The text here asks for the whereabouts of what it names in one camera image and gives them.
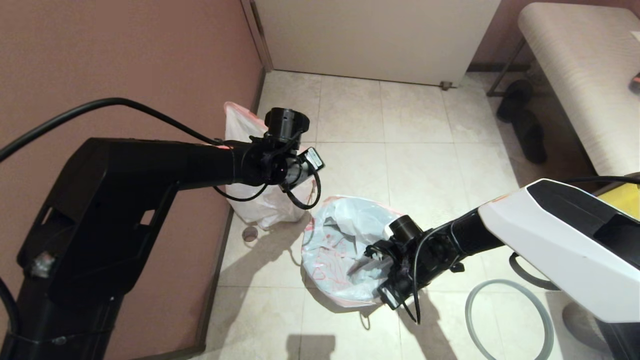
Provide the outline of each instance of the black cable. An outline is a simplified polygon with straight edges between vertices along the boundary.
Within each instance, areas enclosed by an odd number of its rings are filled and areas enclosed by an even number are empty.
[[[630,176],[585,176],[574,177],[569,180],[561,181],[562,183],[593,183],[593,182],[607,182],[607,183],[629,183],[640,185],[640,178],[634,178]]]
[[[218,192],[218,194],[226,197],[229,200],[244,202],[244,201],[251,201],[251,200],[255,199],[256,197],[260,196],[260,194],[262,194],[264,192],[264,190],[266,190],[266,188],[267,188],[267,184],[265,184],[257,193],[253,194],[253,196],[247,197],[245,199],[240,199],[239,197],[233,197],[233,196],[225,193],[224,191],[220,190],[217,186],[214,186],[213,190],[216,190]]]
[[[316,179],[316,183],[318,184],[318,194],[316,195],[316,201],[314,201],[314,203],[311,205],[303,204],[302,202],[300,202],[300,200],[298,200],[298,198],[296,198],[295,195],[293,195],[293,193],[290,190],[286,190],[286,193],[289,199],[291,200],[291,202],[293,202],[295,206],[301,208],[302,210],[310,210],[314,206],[316,206],[317,203],[320,201],[320,192],[321,192],[322,185],[320,184],[320,177],[318,176],[318,172],[316,171],[316,168],[314,168],[313,164],[311,164],[309,160],[305,160],[305,162],[309,164],[309,170],[311,170],[311,172],[313,173],[314,179]]]
[[[289,139],[289,141],[287,141],[285,143],[285,145],[279,149],[276,149],[274,151],[268,152],[266,155],[273,157],[276,155],[280,155],[280,154],[284,154],[285,152],[291,150],[291,148],[293,147],[293,145],[296,143],[296,140],[302,135],[302,130],[297,131],[295,134],[293,134],[291,136],[291,138]]]
[[[413,317],[413,313],[411,312],[411,310],[409,310],[409,307],[406,305],[406,302],[404,300],[402,300],[402,307],[404,308],[406,313],[409,314],[409,317],[411,318],[411,320],[413,320],[413,322],[420,323],[420,322],[416,321],[415,317]]]
[[[415,322],[418,325],[420,325],[420,302],[418,301],[418,278],[417,278],[417,276],[418,276],[418,255],[420,254],[420,250],[422,249],[422,246],[424,245],[424,243],[427,242],[427,240],[429,240],[431,235],[439,232],[440,230],[444,229],[445,227],[449,226],[450,224],[451,223],[448,222],[448,223],[446,223],[444,225],[438,226],[434,230],[431,230],[427,234],[427,236],[422,238],[422,240],[418,244],[418,247],[415,249],[415,257],[413,258],[413,303],[415,304],[415,318],[416,318]]]
[[[206,143],[212,145],[222,145],[222,141],[219,139],[210,139],[197,131],[191,129],[190,127],[172,119],[171,117],[161,113],[160,111],[154,110],[146,105],[140,104],[139,102],[124,99],[122,97],[109,97],[106,99],[100,99],[92,102],[88,102],[84,105],[80,105],[74,109],[65,111],[64,113],[44,122],[42,125],[39,125],[26,134],[20,136],[18,139],[14,140],[9,145],[5,146],[0,150],[0,162],[4,161],[6,158],[11,156],[14,152],[20,150],[28,143],[36,140],[42,135],[48,133],[49,131],[55,129],[56,127],[66,123],[67,121],[74,119],[82,114],[88,113],[89,111],[97,110],[100,108],[105,108],[107,106],[114,105],[122,105],[127,106],[129,108],[142,111],[148,115],[151,115],[163,122],[180,129],[181,131],[193,136],[194,138],[204,141]]]
[[[18,305],[15,303],[13,295],[11,295],[9,288],[6,287],[2,278],[0,278],[0,298],[2,298],[6,312],[9,314],[9,332],[12,334],[19,334],[20,322]]]

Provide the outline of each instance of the metal bracket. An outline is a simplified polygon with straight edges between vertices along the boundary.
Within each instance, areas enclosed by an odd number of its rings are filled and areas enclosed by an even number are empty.
[[[448,89],[450,89],[452,85],[453,84],[451,83],[451,81],[441,81],[440,82],[440,87],[444,91],[447,91]]]
[[[500,71],[500,74],[498,75],[498,77],[493,82],[493,85],[491,86],[489,91],[486,92],[486,95],[488,97],[504,96],[504,92],[497,92],[497,91],[495,91],[495,88],[498,87],[498,85],[502,81],[502,78],[506,74],[507,70],[509,70],[509,66],[511,65],[511,63],[513,63],[513,60],[515,60],[516,56],[518,56],[518,54],[520,54],[520,51],[522,50],[522,48],[524,47],[524,45],[526,43],[527,43],[527,41],[525,40],[524,37],[522,37],[520,39],[520,41],[518,42],[518,45],[516,45],[516,48],[513,49],[513,52],[511,53],[511,55],[509,55],[509,58],[507,59],[507,62],[504,64],[504,67],[502,68],[502,71]]]

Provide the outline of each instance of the tile floor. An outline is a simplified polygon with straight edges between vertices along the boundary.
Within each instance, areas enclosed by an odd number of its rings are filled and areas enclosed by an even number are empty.
[[[309,117],[303,143],[315,146],[327,164],[321,172],[323,198],[366,197],[411,214],[428,228],[516,190],[522,181],[560,176],[553,164],[569,161],[566,152],[550,154],[543,166],[524,161],[513,130],[493,116],[499,100],[484,96],[494,76],[470,73],[459,88],[443,92],[276,71],[266,77],[258,115],[282,106]],[[545,113],[550,106],[542,108]],[[555,134],[547,139],[571,143]],[[583,164],[572,171],[589,171],[579,151],[571,154],[574,163]],[[447,272],[426,288],[420,326],[387,307],[371,314],[340,309],[300,268],[301,234],[310,216],[260,231],[253,243],[242,241],[246,224],[234,217],[207,350],[199,359],[482,359],[465,327],[464,305],[475,285],[495,278],[523,283],[551,310],[556,326],[551,359],[608,358],[567,333],[561,311],[570,300],[520,280],[508,265],[506,248],[469,258],[466,272]],[[537,316],[523,295],[499,285],[480,294],[473,313],[481,340],[497,359],[537,355],[543,339]]]

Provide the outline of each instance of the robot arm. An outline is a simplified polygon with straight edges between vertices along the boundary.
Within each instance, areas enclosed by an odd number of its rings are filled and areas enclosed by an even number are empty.
[[[378,288],[392,309],[442,272],[464,271],[466,257],[507,245],[597,318],[615,354],[640,353],[640,222],[589,193],[541,179],[436,229],[405,215],[386,233],[367,255],[396,259]]]
[[[263,138],[222,146],[91,138],[68,160],[18,254],[18,329],[1,359],[102,359],[180,190],[223,184],[293,189],[324,165],[296,155],[309,120],[274,108]],[[145,213],[153,213],[144,221]]]

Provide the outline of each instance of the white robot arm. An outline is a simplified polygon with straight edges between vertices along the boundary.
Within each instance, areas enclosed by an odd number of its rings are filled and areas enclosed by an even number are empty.
[[[612,351],[623,354],[616,358],[640,356],[640,222],[587,192],[540,179],[435,229],[422,231],[405,215],[385,234],[365,255],[394,259],[378,288],[392,309],[413,317],[405,300],[417,303],[419,288],[446,270],[465,271],[468,256],[507,245],[599,320]]]

